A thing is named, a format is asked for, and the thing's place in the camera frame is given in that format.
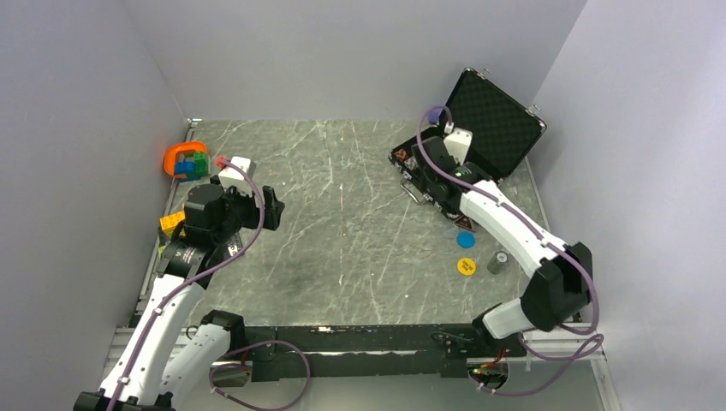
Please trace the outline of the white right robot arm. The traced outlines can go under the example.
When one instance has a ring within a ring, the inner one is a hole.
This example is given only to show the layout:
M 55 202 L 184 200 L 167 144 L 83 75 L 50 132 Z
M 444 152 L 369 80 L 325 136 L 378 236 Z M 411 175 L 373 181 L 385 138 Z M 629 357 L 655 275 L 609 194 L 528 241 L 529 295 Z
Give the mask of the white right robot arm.
M 529 330 L 552 331 L 586 306 L 599 320 L 592 252 L 568 244 L 537 224 L 501 191 L 478 165 L 461 163 L 441 136 L 416 138 L 411 148 L 424 194 L 442 211 L 470 218 L 491 234 L 520 264 L 529 282 L 524 293 L 480 314 L 473 347 L 494 355 L 506 337 Z

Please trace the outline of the black poker chip case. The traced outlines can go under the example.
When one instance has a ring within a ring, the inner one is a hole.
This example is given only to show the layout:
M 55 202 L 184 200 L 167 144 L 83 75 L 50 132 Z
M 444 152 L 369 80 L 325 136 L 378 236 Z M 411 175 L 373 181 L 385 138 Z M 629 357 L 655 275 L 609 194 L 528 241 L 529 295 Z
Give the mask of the black poker chip case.
M 482 179 L 495 183 L 509 177 L 546 130 L 545 122 L 473 68 L 465 68 L 445 104 L 453 115 L 454 128 L 473 133 L 466 161 L 458 164 L 443 143 L 448 113 L 439 124 L 421 132 L 426 153 L 447 174 L 474 184 Z M 416 170 L 404 161 L 415 158 Z M 388 153 L 389 161 L 447 219 L 461 216 L 459 201 L 467 190 L 441 177 L 420 154 L 413 136 Z

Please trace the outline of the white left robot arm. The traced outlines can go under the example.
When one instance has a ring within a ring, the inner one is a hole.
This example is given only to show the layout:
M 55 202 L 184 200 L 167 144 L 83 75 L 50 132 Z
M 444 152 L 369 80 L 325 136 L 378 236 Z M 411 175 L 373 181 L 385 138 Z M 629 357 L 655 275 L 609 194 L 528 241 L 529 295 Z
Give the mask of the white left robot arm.
M 212 274 L 248 248 L 241 229 L 276 230 L 285 204 L 273 188 L 251 195 L 220 182 L 193 188 L 158 262 L 152 294 L 127 347 L 98 389 L 81 392 L 76 410 L 173 410 L 219 357 L 246 347 L 242 316 L 213 310 L 191 342 L 172 350 Z

